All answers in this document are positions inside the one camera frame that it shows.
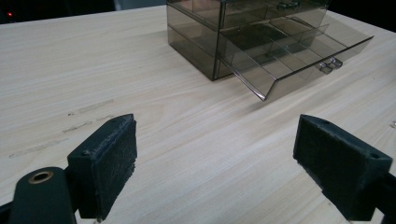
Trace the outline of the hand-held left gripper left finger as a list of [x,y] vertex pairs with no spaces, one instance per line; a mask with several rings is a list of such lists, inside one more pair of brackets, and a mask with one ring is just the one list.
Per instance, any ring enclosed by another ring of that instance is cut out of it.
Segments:
[[75,208],[82,218],[106,219],[134,172],[136,121],[132,114],[108,120],[68,156],[66,172],[77,185]]

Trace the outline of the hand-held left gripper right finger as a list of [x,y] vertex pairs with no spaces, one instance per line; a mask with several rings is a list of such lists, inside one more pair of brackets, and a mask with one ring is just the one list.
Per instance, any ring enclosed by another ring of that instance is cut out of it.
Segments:
[[392,157],[325,119],[301,115],[293,158],[345,219],[369,221],[378,209],[393,220]]

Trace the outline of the smoky transparent divided drawer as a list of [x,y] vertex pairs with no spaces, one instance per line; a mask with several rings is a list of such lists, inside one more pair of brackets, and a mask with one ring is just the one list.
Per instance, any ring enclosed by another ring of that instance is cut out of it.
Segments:
[[297,17],[278,18],[222,30],[219,58],[262,101],[271,102],[340,69],[371,40],[329,16],[317,27]]

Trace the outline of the smoky transparent drawer cabinet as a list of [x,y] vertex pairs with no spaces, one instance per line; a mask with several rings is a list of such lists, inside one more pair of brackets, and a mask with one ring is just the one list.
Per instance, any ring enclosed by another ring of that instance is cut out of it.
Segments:
[[317,28],[327,11],[220,29],[220,1],[166,1],[169,45],[211,80],[232,73],[219,58],[222,38],[236,42],[240,49],[250,49],[255,40],[274,41]]

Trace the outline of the smoky transparent closed drawer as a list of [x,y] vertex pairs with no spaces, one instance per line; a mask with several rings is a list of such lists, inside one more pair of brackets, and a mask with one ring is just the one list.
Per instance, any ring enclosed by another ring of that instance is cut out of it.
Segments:
[[331,0],[221,0],[219,28],[269,21],[305,12],[324,12]]

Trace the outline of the dark device with red light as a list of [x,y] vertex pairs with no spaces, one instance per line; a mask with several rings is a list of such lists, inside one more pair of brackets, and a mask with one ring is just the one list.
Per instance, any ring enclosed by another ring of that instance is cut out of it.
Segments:
[[0,24],[19,22],[18,14],[9,7],[0,6]]

